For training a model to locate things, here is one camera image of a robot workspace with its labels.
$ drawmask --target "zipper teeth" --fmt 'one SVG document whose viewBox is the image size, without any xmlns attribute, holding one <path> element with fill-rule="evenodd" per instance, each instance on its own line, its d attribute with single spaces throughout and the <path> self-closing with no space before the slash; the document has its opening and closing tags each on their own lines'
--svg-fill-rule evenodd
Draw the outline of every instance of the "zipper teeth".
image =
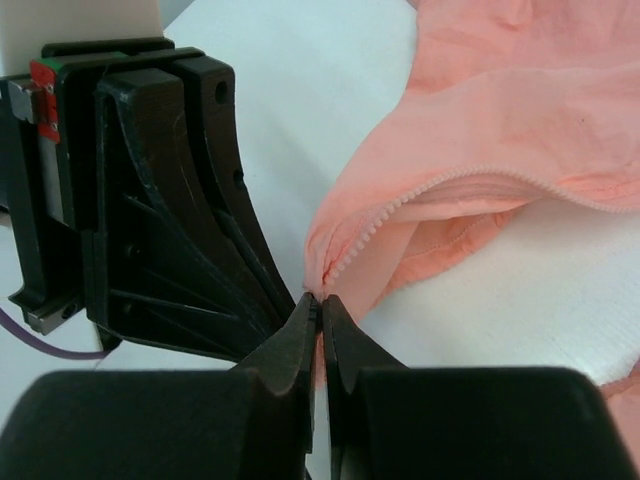
<svg viewBox="0 0 640 480">
<path fill-rule="evenodd" d="M 419 195 L 422 195 L 427 190 L 432 189 L 444 182 L 449 182 L 451 180 L 457 180 L 462 177 L 470 177 L 475 175 L 504 175 L 508 176 L 511 179 L 519 180 L 523 183 L 533 186 L 539 190 L 551 193 L 555 197 L 571 201 L 578 205 L 582 205 L 585 207 L 589 207 L 595 210 L 601 210 L 605 212 L 611 213 L 622 213 L 631 210 L 631 207 L 609 207 L 607 205 L 600 204 L 598 202 L 594 202 L 593 200 L 585 199 L 577 194 L 566 191 L 565 189 L 558 187 L 556 185 L 548 185 L 545 182 L 538 180 L 536 178 L 532 178 L 529 175 L 526 175 L 522 172 L 518 172 L 516 170 L 511 170 L 505 167 L 496 167 L 496 166 L 477 166 L 470 168 L 458 168 L 456 170 L 452 170 L 448 173 L 436 176 L 422 185 L 414 188 L 413 190 L 406 192 L 393 200 L 384 204 L 378 213 L 374 216 L 373 221 L 368 224 L 365 228 L 362 229 L 360 235 L 357 240 L 353 242 L 353 245 L 345 255 L 345 257 L 336 264 L 333 268 L 329 270 L 326 274 L 325 283 L 328 286 L 334 285 L 336 279 L 340 276 L 340 274 L 349 266 L 355 257 L 358 256 L 361 250 L 363 250 L 366 244 L 371 241 L 371 236 L 373 236 L 377 230 L 389 220 L 391 215 L 400 208 L 405 203 L 410 202 L 415 199 Z"/>
</svg>

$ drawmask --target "zipper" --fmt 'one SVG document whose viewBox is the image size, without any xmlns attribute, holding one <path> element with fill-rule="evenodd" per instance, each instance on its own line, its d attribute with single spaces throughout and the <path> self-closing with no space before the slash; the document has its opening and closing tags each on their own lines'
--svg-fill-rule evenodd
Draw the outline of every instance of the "zipper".
<svg viewBox="0 0 640 480">
<path fill-rule="evenodd" d="M 373 220 L 365 225 L 364 228 L 361 229 L 359 235 L 355 237 L 355 240 L 351 241 L 351 243 L 347 245 L 347 253 L 344 257 L 340 261 L 336 262 L 334 266 L 330 267 L 324 274 L 323 284 L 326 286 L 334 285 L 335 281 L 340 277 L 340 274 L 348 268 L 360 251 L 362 251 L 366 247 L 367 243 L 371 241 L 372 236 L 375 235 L 380 227 L 382 227 L 400 207 L 414 201 L 419 196 L 447 182 L 480 175 L 499 175 L 518 182 L 520 184 L 520 188 L 513 185 L 507 187 L 511 196 L 517 192 L 527 195 L 547 193 L 561 200 L 567 200 L 578 205 L 610 213 L 623 213 L 633 210 L 633 207 L 609 206 L 594 200 L 589 200 L 588 198 L 584 198 L 577 193 L 570 192 L 563 187 L 549 184 L 517 170 L 492 165 L 462 167 L 438 175 L 428 182 L 423 183 L 380 206 L 373 215 Z M 505 188 L 503 185 L 497 184 L 491 185 L 483 183 L 482 185 L 484 187 Z M 459 197 L 440 197 L 437 198 L 437 201 L 445 202 L 458 198 Z"/>
</svg>

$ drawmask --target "red component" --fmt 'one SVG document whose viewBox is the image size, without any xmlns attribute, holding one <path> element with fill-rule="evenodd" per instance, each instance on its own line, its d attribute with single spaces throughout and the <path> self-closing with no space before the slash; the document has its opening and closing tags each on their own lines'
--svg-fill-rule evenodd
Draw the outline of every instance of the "red component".
<svg viewBox="0 0 640 480">
<path fill-rule="evenodd" d="M 56 84 L 56 72 L 50 67 L 33 60 L 30 64 L 31 79 L 38 87 L 44 90 L 44 102 L 41 111 L 38 112 L 38 133 L 56 143 L 60 143 L 58 132 L 58 103 L 54 92 Z"/>
</svg>

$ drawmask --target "wire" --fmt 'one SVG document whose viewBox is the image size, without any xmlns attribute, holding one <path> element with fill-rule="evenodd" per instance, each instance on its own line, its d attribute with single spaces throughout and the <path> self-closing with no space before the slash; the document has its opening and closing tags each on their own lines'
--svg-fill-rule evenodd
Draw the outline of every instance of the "wire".
<svg viewBox="0 0 640 480">
<path fill-rule="evenodd" d="M 27 332 L 2 308 L 0 308 L 0 326 L 23 343 L 52 357 L 65 360 L 102 360 L 109 354 L 109 352 L 72 352 L 49 345 Z"/>
</svg>

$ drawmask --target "screw hole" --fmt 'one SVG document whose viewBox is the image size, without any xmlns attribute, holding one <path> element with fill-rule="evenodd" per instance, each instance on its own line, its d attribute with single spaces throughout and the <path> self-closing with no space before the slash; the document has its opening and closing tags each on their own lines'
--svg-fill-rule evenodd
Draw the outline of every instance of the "screw hole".
<svg viewBox="0 0 640 480">
<path fill-rule="evenodd" d="M 238 190 L 245 190 L 247 186 L 244 184 L 244 172 L 240 169 L 233 172 L 233 183 Z"/>
<path fill-rule="evenodd" d="M 73 315 L 75 315 L 75 313 L 78 311 L 78 304 L 77 303 L 72 303 L 70 305 L 67 305 L 65 307 L 65 309 L 62 311 L 62 319 L 63 320 L 68 320 L 70 319 Z"/>
<path fill-rule="evenodd" d="M 229 87 L 227 82 L 220 82 L 216 85 L 216 103 L 225 105 L 229 101 Z"/>
</svg>

